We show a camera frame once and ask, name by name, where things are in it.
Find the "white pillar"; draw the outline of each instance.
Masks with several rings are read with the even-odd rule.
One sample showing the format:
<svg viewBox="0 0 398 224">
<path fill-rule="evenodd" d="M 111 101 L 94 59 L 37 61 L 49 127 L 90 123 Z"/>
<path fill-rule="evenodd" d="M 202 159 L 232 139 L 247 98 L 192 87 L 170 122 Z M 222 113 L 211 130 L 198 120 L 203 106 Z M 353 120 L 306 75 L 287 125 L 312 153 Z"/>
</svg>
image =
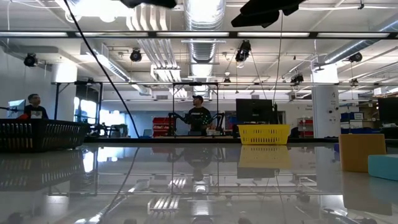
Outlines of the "white pillar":
<svg viewBox="0 0 398 224">
<path fill-rule="evenodd" d="M 75 82 L 77 80 L 77 66 L 74 63 L 60 63 L 52 65 L 53 82 Z M 53 86 L 54 99 L 56 86 Z M 76 96 L 76 86 L 69 85 L 59 93 L 57 119 L 73 121 Z"/>
<path fill-rule="evenodd" d="M 312 70 L 312 82 L 337 83 L 335 65 L 323 70 Z M 313 130 L 315 138 L 338 137 L 340 135 L 340 111 L 337 86 L 315 86 L 312 88 Z"/>
</svg>

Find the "ceiling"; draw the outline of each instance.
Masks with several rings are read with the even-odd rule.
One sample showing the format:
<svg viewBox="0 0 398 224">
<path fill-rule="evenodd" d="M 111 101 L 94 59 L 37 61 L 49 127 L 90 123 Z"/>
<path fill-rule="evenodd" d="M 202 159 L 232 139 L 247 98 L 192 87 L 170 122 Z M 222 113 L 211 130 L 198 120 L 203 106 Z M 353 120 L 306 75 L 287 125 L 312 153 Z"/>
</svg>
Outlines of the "ceiling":
<svg viewBox="0 0 398 224">
<path fill-rule="evenodd" d="M 366 32 L 373 26 L 385 21 L 393 16 L 397 9 L 348 9 L 335 11 L 308 11 L 299 10 L 288 17 L 279 19 L 273 25 L 263 29 L 262 27 L 243 27 L 234 28 L 230 21 L 239 14 L 240 5 L 244 4 L 244 0 L 227 0 L 226 15 L 224 17 L 223 30 L 268 30 L 280 31 L 281 25 L 283 31 L 342 31 L 342 32 Z M 396 0 L 364 0 L 365 6 L 384 6 L 398 7 Z M 319 7 L 349 7 L 359 6 L 359 0 L 308 0 L 300 5 L 307 8 Z M 13 1 L 0 0 L 0 30 L 8 30 L 8 22 L 10 30 L 71 30 L 75 29 L 74 24 L 67 22 L 65 19 L 65 11 L 58 7 L 55 1 L 26 0 Z M 119 17 L 114 22 L 106 23 L 98 17 L 83 17 L 79 21 L 79 25 L 84 31 L 95 30 L 128 30 L 125 18 Z M 183 20 L 183 11 L 167 11 L 167 25 L 170 30 L 185 30 L 185 22 Z M 181 43 L 181 39 L 172 39 L 172 48 L 175 53 L 177 63 L 181 67 L 181 77 L 186 78 L 189 74 L 188 49 L 187 45 Z M 234 61 L 234 53 L 240 45 L 241 40 L 227 39 L 225 43 L 218 44 L 216 63 L 213 69 L 213 81 L 222 82 L 224 73 L 230 72 L 231 81 L 235 82 L 258 82 L 258 75 L 261 81 L 275 82 L 277 77 L 280 82 L 281 77 L 287 75 L 287 81 L 290 75 L 288 72 L 298 65 L 301 60 L 308 59 L 312 55 L 324 55 L 330 53 L 349 40 L 292 40 L 284 39 L 253 39 L 250 40 L 252 47 L 252 57 L 249 57 L 243 68 L 237 69 Z M 104 43 L 109 47 L 109 56 L 122 66 L 137 81 L 153 82 L 150 76 L 150 61 L 144 55 L 139 63 L 132 63 L 129 55 L 134 47 L 139 47 L 136 39 L 104 39 L 95 40 L 92 44 L 98 45 Z M 31 46 L 55 46 L 65 53 L 75 57 L 82 64 L 90 67 L 90 72 L 81 72 L 81 77 L 91 76 L 95 80 L 105 80 L 105 76 L 100 72 L 97 64 L 87 55 L 80 55 L 82 41 L 80 39 L 12 39 L 10 45 L 31 45 Z M 373 56 L 377 56 L 398 45 L 396 40 L 382 40 L 361 53 L 363 60 L 367 60 Z M 353 76 L 374 71 L 380 67 L 398 61 L 398 50 L 394 50 L 382 57 L 370 60 L 361 66 L 351 70 L 349 62 L 338 63 L 339 80 L 345 81 Z M 311 70 L 303 69 L 301 71 L 306 82 L 310 82 Z M 397 77 L 398 70 L 389 73 L 381 73 L 376 76 L 369 77 L 364 82 L 376 82 L 383 78 Z M 117 77 L 113 77 L 115 81 L 121 81 Z M 120 89 L 131 90 L 130 86 L 120 86 Z"/>
</svg>

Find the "person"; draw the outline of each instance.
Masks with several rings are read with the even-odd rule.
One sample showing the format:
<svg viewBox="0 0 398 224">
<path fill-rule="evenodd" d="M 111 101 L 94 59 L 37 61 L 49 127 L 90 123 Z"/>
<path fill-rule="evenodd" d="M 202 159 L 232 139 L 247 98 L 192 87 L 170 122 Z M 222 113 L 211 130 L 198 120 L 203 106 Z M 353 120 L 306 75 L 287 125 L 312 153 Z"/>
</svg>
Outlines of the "person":
<svg viewBox="0 0 398 224">
<path fill-rule="evenodd" d="M 30 94 L 27 99 L 30 105 L 25 106 L 24 114 L 26 114 L 30 119 L 49 118 L 45 108 L 40 106 L 40 96 L 38 94 Z"/>
<path fill-rule="evenodd" d="M 211 119 L 211 114 L 208 109 L 206 109 L 203 104 L 203 97 L 193 96 L 193 105 L 188 115 L 191 120 L 191 132 L 201 132 L 202 136 L 206 136 L 206 129 L 208 127 L 208 122 Z"/>
</svg>

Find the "yellow basket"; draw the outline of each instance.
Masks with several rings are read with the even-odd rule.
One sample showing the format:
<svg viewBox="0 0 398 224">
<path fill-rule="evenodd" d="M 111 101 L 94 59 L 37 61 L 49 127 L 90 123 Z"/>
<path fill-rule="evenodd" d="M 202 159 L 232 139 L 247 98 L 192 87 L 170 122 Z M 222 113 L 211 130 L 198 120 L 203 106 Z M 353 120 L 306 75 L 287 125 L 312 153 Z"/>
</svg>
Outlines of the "yellow basket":
<svg viewBox="0 0 398 224">
<path fill-rule="evenodd" d="M 288 124 L 240 124 L 239 134 L 244 145 L 286 144 Z"/>
<path fill-rule="evenodd" d="M 287 146 L 242 146 L 238 167 L 290 169 Z"/>
</svg>

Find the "computer monitor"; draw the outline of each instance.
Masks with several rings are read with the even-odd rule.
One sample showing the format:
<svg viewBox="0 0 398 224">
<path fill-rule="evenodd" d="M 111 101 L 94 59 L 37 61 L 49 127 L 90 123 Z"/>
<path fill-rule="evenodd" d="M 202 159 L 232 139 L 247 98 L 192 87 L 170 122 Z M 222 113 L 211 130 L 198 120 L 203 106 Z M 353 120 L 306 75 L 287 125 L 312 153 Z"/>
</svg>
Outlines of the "computer monitor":
<svg viewBox="0 0 398 224">
<path fill-rule="evenodd" d="M 272 100 L 236 99 L 238 122 L 274 122 Z"/>
<path fill-rule="evenodd" d="M 15 100 L 8 102 L 7 118 L 17 119 L 24 114 L 25 110 L 25 100 Z"/>
<path fill-rule="evenodd" d="M 398 97 L 379 98 L 377 102 L 381 123 L 398 123 Z"/>
</svg>

